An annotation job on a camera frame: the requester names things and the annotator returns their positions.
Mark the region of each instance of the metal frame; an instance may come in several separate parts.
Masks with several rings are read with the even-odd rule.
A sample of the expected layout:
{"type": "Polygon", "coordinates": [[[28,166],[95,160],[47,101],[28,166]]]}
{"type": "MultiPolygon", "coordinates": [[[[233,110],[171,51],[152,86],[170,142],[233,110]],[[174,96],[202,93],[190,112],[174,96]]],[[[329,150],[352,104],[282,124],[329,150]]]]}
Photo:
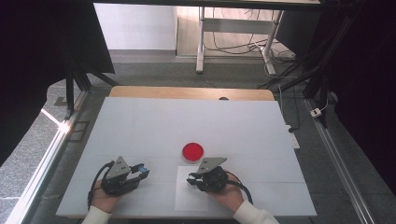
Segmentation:
{"type": "Polygon", "coordinates": [[[200,36],[197,50],[197,74],[204,72],[204,32],[268,35],[265,48],[261,48],[260,51],[268,74],[270,76],[276,74],[269,52],[283,11],[278,11],[273,21],[248,21],[205,18],[205,7],[199,7],[199,10],[200,36]]]}
{"type": "Polygon", "coordinates": [[[257,1],[257,0],[58,0],[60,2],[79,3],[110,3],[110,4],[132,4],[132,5],[155,5],[155,6],[183,6],[183,7],[233,7],[233,8],[255,8],[271,10],[301,10],[301,11],[321,11],[329,9],[343,9],[354,7],[360,0],[343,1],[325,4],[315,4],[314,2],[299,1],[257,1]]]}
{"type": "MultiPolygon", "coordinates": [[[[79,97],[76,100],[76,110],[79,111],[84,104],[84,101],[87,97],[87,92],[82,91],[79,97]]],[[[69,120],[64,120],[63,124],[72,127],[74,122],[76,121],[78,113],[74,113],[73,116],[69,120]]],[[[49,144],[49,147],[46,153],[43,156],[43,159],[38,164],[35,172],[33,173],[29,183],[27,184],[25,190],[23,191],[21,197],[18,199],[17,204],[14,206],[11,214],[9,215],[6,223],[22,223],[26,218],[30,207],[37,195],[41,184],[46,178],[48,172],[50,171],[50,167],[55,161],[57,155],[59,154],[61,147],[63,146],[64,140],[66,139],[68,133],[64,133],[61,130],[55,134],[52,139],[52,142],[49,144]]]]}
{"type": "MultiPolygon", "coordinates": [[[[314,109],[314,107],[311,105],[311,103],[309,103],[308,100],[305,100],[305,105],[308,111],[314,109]]],[[[329,156],[332,159],[332,164],[334,165],[337,174],[340,176],[341,182],[344,185],[346,193],[350,197],[350,201],[352,202],[356,210],[356,214],[361,220],[361,223],[375,224],[376,222],[373,218],[373,215],[371,214],[366,201],[364,201],[361,195],[361,191],[359,190],[350,172],[348,171],[343,157],[341,156],[337,146],[332,140],[332,136],[330,135],[328,130],[323,127],[323,125],[320,123],[318,119],[313,119],[313,120],[318,129],[318,133],[329,153],[329,156]]]]}

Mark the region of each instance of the cable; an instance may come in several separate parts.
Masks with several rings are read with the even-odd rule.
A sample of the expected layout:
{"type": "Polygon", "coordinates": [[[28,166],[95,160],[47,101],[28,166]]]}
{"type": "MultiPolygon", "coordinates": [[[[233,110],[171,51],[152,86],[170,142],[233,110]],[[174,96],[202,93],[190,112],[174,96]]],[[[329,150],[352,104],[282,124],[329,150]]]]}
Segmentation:
{"type": "Polygon", "coordinates": [[[217,88],[217,86],[215,84],[211,83],[210,81],[204,80],[204,82],[211,85],[213,88],[217,88]]]}
{"type": "Polygon", "coordinates": [[[93,180],[92,185],[91,185],[91,190],[90,190],[90,192],[88,192],[88,202],[87,202],[88,210],[90,210],[90,206],[91,206],[91,204],[92,204],[93,192],[94,192],[95,190],[97,190],[97,189],[95,188],[95,185],[96,185],[96,181],[97,181],[98,178],[99,178],[99,175],[100,175],[106,168],[110,168],[111,166],[113,166],[113,164],[114,164],[114,161],[111,161],[111,162],[109,162],[109,163],[106,163],[104,166],[102,166],[102,168],[100,168],[99,172],[96,174],[96,177],[95,177],[95,179],[93,180]]]}
{"type": "Polygon", "coordinates": [[[298,63],[291,64],[288,68],[285,69],[280,75],[273,77],[273,79],[257,86],[258,89],[262,89],[263,87],[267,86],[266,89],[268,90],[270,86],[272,86],[275,82],[278,82],[281,78],[288,76],[291,72],[296,70],[300,65],[298,63]]]}
{"type": "Polygon", "coordinates": [[[286,68],[286,70],[283,72],[283,73],[281,73],[280,75],[278,75],[278,76],[271,76],[270,74],[269,74],[269,72],[268,72],[268,70],[267,70],[267,64],[269,63],[270,61],[268,61],[268,62],[266,62],[265,64],[264,64],[264,72],[265,72],[265,75],[267,75],[268,77],[271,77],[271,78],[296,78],[296,77],[287,77],[292,71],[294,71],[298,66],[296,66],[296,67],[293,67],[294,65],[297,65],[297,63],[293,63],[293,64],[291,64],[288,68],[286,68]]]}
{"type": "MultiPolygon", "coordinates": [[[[212,11],[212,17],[213,17],[213,18],[215,18],[215,9],[216,9],[216,8],[213,7],[213,11],[212,11]]],[[[259,19],[259,16],[260,16],[260,11],[259,11],[259,13],[258,13],[258,15],[257,15],[257,19],[256,19],[256,20],[259,19]]],[[[247,53],[250,53],[250,52],[252,52],[252,51],[256,48],[256,47],[250,46],[250,45],[251,45],[251,40],[252,40],[252,38],[253,38],[254,35],[251,35],[251,37],[250,37],[250,39],[249,39],[249,41],[248,41],[248,43],[247,43],[246,45],[239,45],[239,46],[225,47],[225,48],[220,48],[220,47],[217,45],[215,32],[212,32],[212,35],[213,35],[213,43],[214,43],[214,45],[215,45],[216,48],[215,48],[215,49],[210,49],[210,48],[208,48],[208,47],[204,44],[205,49],[220,51],[220,52],[224,52],[224,53],[228,53],[228,54],[240,55],[240,54],[247,54],[247,53]],[[225,49],[238,49],[238,48],[242,48],[242,47],[244,47],[244,46],[247,46],[247,47],[248,47],[248,50],[247,50],[247,51],[243,51],[243,52],[230,52],[230,51],[225,50],[225,49]]],[[[267,39],[257,41],[257,43],[260,43],[260,42],[263,42],[263,41],[267,41],[267,39]]]]}
{"type": "Polygon", "coordinates": [[[280,84],[277,84],[277,86],[279,87],[280,112],[282,113],[282,117],[283,117],[283,119],[284,119],[285,116],[283,116],[282,90],[280,89],[280,84]]]}
{"type": "Polygon", "coordinates": [[[320,111],[326,109],[327,105],[329,104],[329,98],[326,98],[326,105],[320,109],[320,111]]]}
{"type": "Polygon", "coordinates": [[[329,32],[329,35],[326,36],[322,42],[320,42],[311,52],[309,52],[307,55],[304,57],[298,59],[299,63],[302,64],[310,64],[312,61],[316,60],[319,56],[319,54],[322,52],[323,48],[325,45],[332,40],[333,36],[336,35],[336,33],[341,29],[342,27],[342,22],[338,22],[338,25],[334,25],[332,30],[329,32]]]}
{"type": "Polygon", "coordinates": [[[294,105],[296,108],[296,114],[297,114],[297,127],[291,127],[292,123],[286,118],[286,115],[285,115],[284,119],[290,125],[289,133],[292,133],[292,132],[300,129],[300,112],[299,112],[298,106],[297,106],[296,91],[295,91],[294,87],[293,87],[293,102],[294,102],[294,105]]]}
{"type": "Polygon", "coordinates": [[[277,51],[277,56],[274,55],[274,51],[277,51],[277,50],[271,49],[272,56],[270,55],[270,57],[276,63],[296,63],[297,62],[297,60],[295,60],[295,59],[287,57],[288,60],[285,60],[285,59],[283,59],[283,58],[281,58],[279,56],[280,53],[288,52],[288,51],[291,52],[291,50],[289,50],[289,49],[285,49],[285,50],[282,50],[282,51],[277,51]]]}
{"type": "Polygon", "coordinates": [[[226,171],[225,173],[230,174],[230,175],[233,175],[233,177],[235,177],[235,178],[238,180],[238,182],[235,182],[235,181],[232,181],[232,180],[226,180],[225,183],[226,183],[226,184],[231,184],[231,185],[237,186],[238,188],[240,188],[241,190],[243,190],[243,191],[246,193],[246,195],[247,195],[248,201],[249,201],[251,204],[253,204],[253,199],[251,198],[250,191],[248,191],[248,188],[245,187],[245,185],[242,184],[241,180],[240,180],[236,175],[234,175],[234,174],[231,173],[231,172],[226,171]]]}
{"type": "Polygon", "coordinates": [[[250,12],[250,16],[249,16],[247,19],[250,20],[250,18],[253,17],[253,8],[249,9],[249,10],[246,11],[244,14],[247,14],[248,12],[250,12]]]}

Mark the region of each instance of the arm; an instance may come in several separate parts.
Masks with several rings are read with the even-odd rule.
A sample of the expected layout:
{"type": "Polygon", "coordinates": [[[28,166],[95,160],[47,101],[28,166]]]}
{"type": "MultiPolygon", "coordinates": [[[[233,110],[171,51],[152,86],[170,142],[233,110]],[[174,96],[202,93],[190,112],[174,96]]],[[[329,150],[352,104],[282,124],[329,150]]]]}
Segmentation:
{"type": "MultiPolygon", "coordinates": [[[[233,175],[228,175],[228,178],[238,181],[233,175]]],[[[226,185],[221,192],[208,192],[207,194],[230,209],[233,212],[233,218],[241,224],[278,224],[269,212],[257,209],[251,203],[244,201],[241,189],[234,185],[226,185]]]]}
{"type": "Polygon", "coordinates": [[[99,180],[95,184],[96,190],[93,192],[92,205],[82,224],[106,224],[117,202],[123,196],[114,197],[107,195],[103,189],[101,189],[101,183],[102,180],[99,180]]]}

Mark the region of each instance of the black curtain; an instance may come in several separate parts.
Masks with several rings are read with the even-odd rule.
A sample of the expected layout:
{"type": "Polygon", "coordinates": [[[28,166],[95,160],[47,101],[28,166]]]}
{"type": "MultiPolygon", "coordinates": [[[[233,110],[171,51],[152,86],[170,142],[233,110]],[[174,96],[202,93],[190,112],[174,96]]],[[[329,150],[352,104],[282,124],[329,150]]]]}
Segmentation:
{"type": "Polygon", "coordinates": [[[114,73],[93,4],[1,3],[0,164],[40,113],[48,87],[65,78],[65,49],[78,66],[114,73]]]}
{"type": "Polygon", "coordinates": [[[338,118],[396,194],[395,13],[387,1],[366,1],[326,72],[338,118]]]}

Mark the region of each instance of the gray floor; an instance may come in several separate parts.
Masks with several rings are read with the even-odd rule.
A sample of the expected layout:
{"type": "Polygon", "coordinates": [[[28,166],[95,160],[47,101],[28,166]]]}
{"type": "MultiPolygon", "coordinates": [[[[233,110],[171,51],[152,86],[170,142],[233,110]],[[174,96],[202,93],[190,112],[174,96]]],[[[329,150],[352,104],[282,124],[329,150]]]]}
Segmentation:
{"type": "MultiPolygon", "coordinates": [[[[207,88],[255,89],[266,82],[262,60],[248,59],[205,59],[203,75],[195,74],[194,59],[152,52],[111,51],[116,75],[109,75],[121,85],[176,86],[207,88]]],[[[285,69],[284,64],[276,66],[277,71],[285,69]]],[[[63,197],[67,184],[78,163],[78,158],[95,122],[100,107],[110,91],[110,87],[95,77],[90,77],[92,91],[79,111],[77,124],[64,144],[55,165],[42,185],[34,205],[24,223],[78,223],[77,219],[56,217],[54,214],[63,197]]],[[[317,209],[317,217],[285,218],[278,217],[280,223],[361,223],[349,200],[344,186],[336,173],[332,161],[325,149],[314,121],[309,116],[305,101],[301,96],[303,85],[296,90],[296,104],[292,90],[283,92],[282,105],[284,117],[291,126],[297,126],[300,117],[300,129],[295,131],[301,146],[296,155],[301,164],[304,178],[317,209]]],[[[64,82],[49,89],[49,99],[45,108],[55,118],[62,120],[64,105],[55,104],[64,97],[64,82]]],[[[394,223],[396,220],[396,198],[382,181],[375,168],[367,160],[359,146],[338,121],[333,112],[334,101],[328,106],[328,130],[340,149],[347,167],[357,183],[364,200],[367,202],[377,223],[394,223]]],[[[21,196],[31,174],[35,170],[49,141],[56,132],[56,125],[40,115],[31,131],[21,141],[10,159],[0,168],[0,222],[5,223],[13,206],[21,196]]],[[[207,220],[111,220],[110,223],[210,223],[207,220]]]]}

